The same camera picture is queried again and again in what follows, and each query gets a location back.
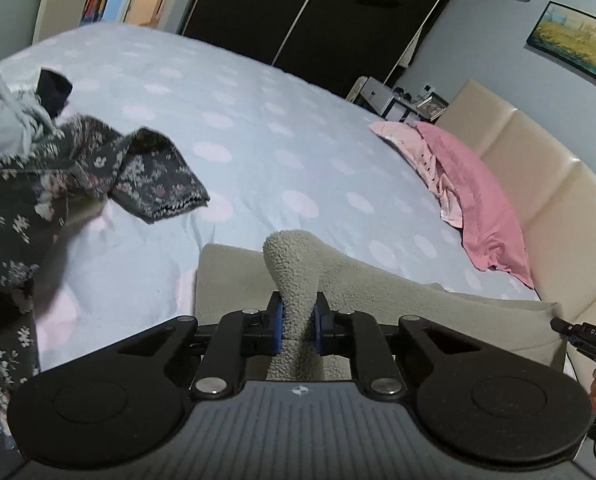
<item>gray cloth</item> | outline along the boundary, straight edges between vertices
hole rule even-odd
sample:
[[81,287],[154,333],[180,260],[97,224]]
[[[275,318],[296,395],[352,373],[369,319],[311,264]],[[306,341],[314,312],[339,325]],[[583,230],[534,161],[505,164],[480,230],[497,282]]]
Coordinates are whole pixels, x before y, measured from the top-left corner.
[[0,154],[27,155],[33,142],[54,130],[33,90],[9,91],[0,78]]
[[558,303],[491,300],[447,292],[437,283],[420,285],[345,256],[305,231],[274,233],[263,254],[213,244],[204,247],[195,304],[202,323],[217,322],[223,314],[246,306],[265,308],[273,290],[280,291],[286,310],[283,348],[268,367],[271,380],[350,377],[346,359],[320,358],[308,341],[313,337],[311,313],[319,290],[334,310],[368,312],[386,324],[416,314],[533,361],[560,370],[564,364],[564,341],[549,325],[562,314]]

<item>photo frame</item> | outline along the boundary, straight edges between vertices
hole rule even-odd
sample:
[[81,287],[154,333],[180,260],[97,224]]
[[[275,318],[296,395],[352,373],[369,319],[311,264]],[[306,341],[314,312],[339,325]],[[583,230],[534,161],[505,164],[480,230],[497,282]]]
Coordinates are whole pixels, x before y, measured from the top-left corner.
[[449,103],[435,92],[431,92],[426,99],[415,104],[419,115],[431,122],[440,117],[447,109],[447,106],[449,106]]
[[596,80],[596,17],[549,2],[527,44],[564,61]]

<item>nightstand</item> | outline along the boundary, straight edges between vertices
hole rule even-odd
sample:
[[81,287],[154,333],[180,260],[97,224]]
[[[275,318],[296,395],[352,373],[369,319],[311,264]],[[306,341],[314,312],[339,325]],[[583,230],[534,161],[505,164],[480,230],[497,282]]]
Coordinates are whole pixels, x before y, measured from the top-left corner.
[[348,100],[370,110],[387,121],[410,123],[413,121],[431,121],[431,117],[415,104],[394,94],[393,90],[372,77],[361,77],[349,93]]

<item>bed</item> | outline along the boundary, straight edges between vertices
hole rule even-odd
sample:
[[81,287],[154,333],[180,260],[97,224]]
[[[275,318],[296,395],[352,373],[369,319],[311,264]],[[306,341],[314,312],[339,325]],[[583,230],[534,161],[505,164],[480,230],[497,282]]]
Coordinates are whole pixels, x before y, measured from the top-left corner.
[[[369,130],[378,118],[329,92],[199,41],[120,24],[42,41],[1,61],[0,73],[25,87],[41,66],[74,84],[59,120],[81,112],[122,133],[159,130],[211,196],[208,207],[155,224],[109,201],[66,228],[35,280],[41,369],[193,313],[205,244],[260,250],[281,229],[311,231],[416,282],[538,298],[509,274],[476,270],[414,170]],[[450,117],[443,127],[452,131]]]
[[[596,325],[596,175],[538,123],[477,82],[437,122],[476,152],[513,205],[537,293],[569,322]],[[565,371],[587,389],[596,363],[571,346]]]

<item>black wardrobe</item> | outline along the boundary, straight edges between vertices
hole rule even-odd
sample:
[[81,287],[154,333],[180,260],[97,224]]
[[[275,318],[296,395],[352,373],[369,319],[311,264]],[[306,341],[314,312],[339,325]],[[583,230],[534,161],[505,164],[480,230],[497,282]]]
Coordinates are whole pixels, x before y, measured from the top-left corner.
[[183,31],[345,97],[385,80],[438,0],[195,0]]

